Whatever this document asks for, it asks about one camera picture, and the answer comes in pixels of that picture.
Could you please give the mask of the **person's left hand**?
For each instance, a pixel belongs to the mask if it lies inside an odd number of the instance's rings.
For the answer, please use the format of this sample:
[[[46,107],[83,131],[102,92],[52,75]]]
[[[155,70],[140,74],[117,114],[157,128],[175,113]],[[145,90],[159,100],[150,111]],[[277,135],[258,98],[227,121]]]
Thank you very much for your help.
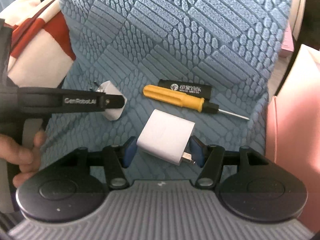
[[[20,187],[26,180],[34,176],[41,166],[41,147],[47,139],[46,133],[40,129],[34,136],[33,148],[30,150],[19,145],[14,139],[1,134],[1,159],[19,166],[20,173],[14,176],[14,187]]]

